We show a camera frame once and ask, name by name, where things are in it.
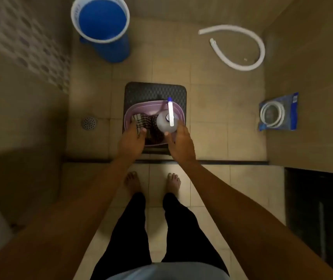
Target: tiled floor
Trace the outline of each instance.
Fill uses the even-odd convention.
[[[63,164],[60,197],[62,199],[66,198],[75,190],[84,187],[87,184],[86,182],[105,166],[105,164],[90,163]],[[284,172],[282,167],[232,165],[206,165],[205,167],[235,189],[261,204],[281,222],[285,223]],[[246,279],[243,270],[206,210],[199,194],[178,165],[134,164],[130,171],[137,171],[147,198],[145,227],[149,236],[151,258],[154,262],[161,261],[166,251],[168,228],[161,200],[166,174],[175,172],[181,177],[182,181],[180,202],[189,207],[195,214],[201,230],[221,255],[232,278],[235,280]],[[129,198],[126,190],[123,187],[119,188],[85,253],[75,280],[90,278],[95,264],[108,245],[111,232],[124,211]]]
[[[214,53],[209,38],[233,61],[249,65],[258,47],[233,32],[198,35],[202,25],[132,18],[131,55],[122,63],[100,59],[90,45],[72,45],[67,155],[112,158],[121,136],[123,96],[129,81],[181,84],[187,89],[187,126],[199,159],[266,160],[264,133],[256,129],[264,99],[263,67],[239,72]],[[98,118],[84,131],[80,120]],[[143,158],[160,158],[144,155]]]

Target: checkered cloth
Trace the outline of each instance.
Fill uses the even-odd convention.
[[[147,114],[135,114],[131,121],[137,122],[137,132],[140,134],[142,128],[147,130],[145,145],[159,144],[164,140],[164,134],[156,125],[157,115],[149,116]]]

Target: white hose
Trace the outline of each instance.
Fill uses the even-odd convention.
[[[275,120],[273,123],[267,123],[265,120],[265,113],[267,109],[269,109],[270,106],[276,107],[278,111],[278,118]],[[285,116],[285,109],[282,103],[278,101],[269,101],[262,106],[261,111],[260,111],[260,119],[261,121],[266,125],[268,128],[278,128],[282,125],[284,122],[284,116]]]
[[[212,26],[210,28],[203,28],[199,30],[198,34],[206,34],[210,32],[220,31],[220,30],[229,30],[229,31],[235,31],[240,32],[248,35],[249,37],[252,37],[258,44],[258,47],[260,48],[260,58],[255,62],[253,65],[250,66],[242,66],[235,64],[234,62],[227,59],[227,57],[222,53],[222,51],[218,48],[217,43],[213,38],[209,40],[210,45],[212,46],[213,50],[216,52],[217,56],[220,57],[220,59],[228,66],[235,70],[242,70],[242,71],[248,71],[248,70],[254,70],[255,68],[258,68],[261,64],[263,59],[265,58],[265,45],[257,34],[255,34],[253,31],[250,31],[246,28],[242,28],[236,25],[229,25],[229,24],[222,24],[222,25],[216,25]]]

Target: floor drain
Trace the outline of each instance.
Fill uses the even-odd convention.
[[[87,131],[95,129],[96,124],[97,124],[97,119],[94,117],[86,117],[81,121],[82,128]]]

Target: bare foot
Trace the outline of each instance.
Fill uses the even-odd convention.
[[[166,178],[166,193],[172,193],[175,196],[178,196],[179,188],[181,187],[181,179],[178,178],[178,175],[169,173]]]
[[[138,174],[134,172],[129,172],[125,178],[125,187],[128,189],[130,196],[133,196],[135,193],[141,193],[142,187],[141,182],[139,181]]]

